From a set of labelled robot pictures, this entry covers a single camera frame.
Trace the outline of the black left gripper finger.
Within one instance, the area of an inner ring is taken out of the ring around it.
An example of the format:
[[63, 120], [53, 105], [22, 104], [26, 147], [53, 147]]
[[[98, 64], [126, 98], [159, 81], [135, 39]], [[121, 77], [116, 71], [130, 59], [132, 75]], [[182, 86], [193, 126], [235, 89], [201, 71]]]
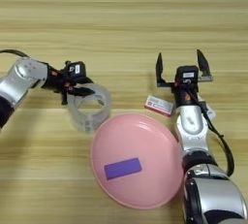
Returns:
[[88, 77], [80, 77], [80, 78], [76, 79], [76, 83], [86, 84], [86, 83], [94, 83], [94, 81]]
[[80, 96], [80, 97], [86, 97], [88, 95], [92, 95], [95, 93], [94, 90], [90, 89], [90, 88], [86, 88], [86, 87], [69, 87], [68, 88], [68, 93], [70, 95], [75, 95], [75, 96]]

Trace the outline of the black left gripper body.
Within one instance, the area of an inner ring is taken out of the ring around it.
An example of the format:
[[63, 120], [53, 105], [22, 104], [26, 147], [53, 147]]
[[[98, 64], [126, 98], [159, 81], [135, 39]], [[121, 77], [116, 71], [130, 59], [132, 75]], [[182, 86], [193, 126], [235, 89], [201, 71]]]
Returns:
[[62, 95], [62, 104], [67, 105], [68, 88], [77, 85], [76, 79], [86, 77], [85, 64], [83, 62], [66, 62], [65, 67], [56, 70], [47, 66], [47, 78], [43, 89], [52, 90]]

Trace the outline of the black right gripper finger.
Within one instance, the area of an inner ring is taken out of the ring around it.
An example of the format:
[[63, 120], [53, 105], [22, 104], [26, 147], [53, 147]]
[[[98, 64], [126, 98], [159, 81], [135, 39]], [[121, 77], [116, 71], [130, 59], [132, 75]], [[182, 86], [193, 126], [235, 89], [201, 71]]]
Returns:
[[156, 80], [157, 82], [163, 82], [162, 78], [162, 73], [163, 73], [163, 58], [162, 58], [162, 53], [159, 52], [157, 62], [156, 62]]
[[199, 68], [200, 68], [200, 71], [202, 72], [202, 75], [204, 77], [209, 77], [210, 69], [209, 69], [208, 62], [205, 56], [203, 55], [203, 53], [199, 49], [197, 50], [197, 57], [198, 57]]

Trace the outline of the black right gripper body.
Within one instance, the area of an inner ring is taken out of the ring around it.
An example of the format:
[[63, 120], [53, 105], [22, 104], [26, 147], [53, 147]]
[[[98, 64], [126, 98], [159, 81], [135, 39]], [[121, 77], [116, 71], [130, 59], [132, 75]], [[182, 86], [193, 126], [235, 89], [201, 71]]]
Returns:
[[174, 95], [178, 107], [195, 106], [199, 104], [198, 92], [200, 82], [213, 81], [213, 77], [181, 78], [175, 77], [174, 81], [165, 81], [162, 77], [156, 79], [158, 87], [168, 87]]

